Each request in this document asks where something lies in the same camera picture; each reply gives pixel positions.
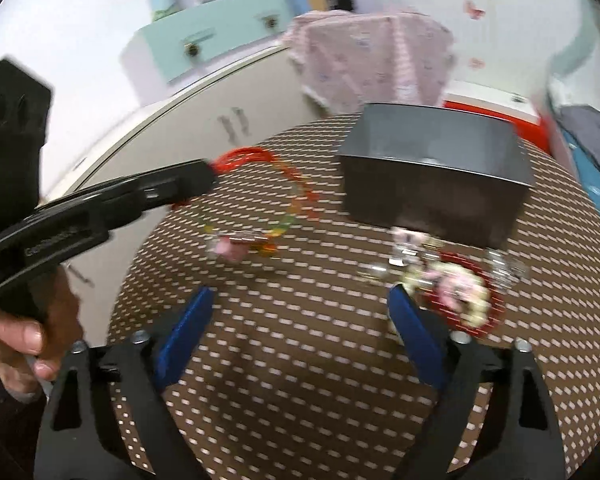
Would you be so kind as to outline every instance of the desk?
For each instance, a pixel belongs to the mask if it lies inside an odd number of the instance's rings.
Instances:
[[[386,260],[386,229],[342,211],[334,153],[357,116],[317,121],[262,145],[307,174],[320,220],[299,219],[279,259],[210,260],[204,218],[224,228],[275,223],[290,185],[266,165],[229,174],[210,195],[170,213],[136,255],[112,315],[117,341],[214,286],[214,317],[180,384],[164,398],[213,478],[389,478],[436,402],[388,332],[392,285],[365,284],[359,262]],[[536,187],[509,241],[527,279],[506,297],[490,342],[526,338],[556,406],[573,472],[600,439],[600,215],[553,159],[526,144]],[[482,251],[448,244],[477,262]],[[480,388],[454,466],[472,452],[489,390]],[[147,464],[132,414],[115,394],[132,459]]]

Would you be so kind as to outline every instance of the gray box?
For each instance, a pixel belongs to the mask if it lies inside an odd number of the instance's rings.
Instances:
[[[351,219],[501,248],[533,187],[512,123],[414,105],[367,105],[341,145]]]

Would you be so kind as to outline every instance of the red bracelet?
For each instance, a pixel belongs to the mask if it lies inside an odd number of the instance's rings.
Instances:
[[[446,264],[457,264],[465,269],[470,270],[477,276],[484,280],[484,285],[490,293],[490,307],[487,311],[487,321],[484,325],[479,328],[473,328],[462,323],[460,316],[457,312],[446,307],[441,301],[438,295],[437,288],[434,287],[432,291],[424,291],[423,296],[429,303],[429,305],[437,310],[442,316],[445,317],[446,322],[453,330],[459,330],[460,332],[466,332],[473,337],[484,337],[488,333],[491,333],[495,328],[496,324],[502,318],[504,314],[504,300],[502,296],[495,290],[489,275],[482,270],[478,265],[472,261],[460,256],[455,253],[440,252],[440,261]]]

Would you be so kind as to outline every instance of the mint green drawer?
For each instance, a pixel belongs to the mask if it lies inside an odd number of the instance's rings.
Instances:
[[[141,28],[162,76],[171,81],[197,64],[283,32],[292,19],[286,0],[216,0]],[[187,53],[195,44],[197,55]]]

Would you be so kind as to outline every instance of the drawer knob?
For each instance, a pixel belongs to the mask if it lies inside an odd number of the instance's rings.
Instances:
[[[197,43],[187,43],[184,46],[184,51],[189,57],[197,57],[200,54],[200,46]]]
[[[265,16],[263,18],[264,26],[267,28],[276,28],[278,26],[278,17],[277,16]]]

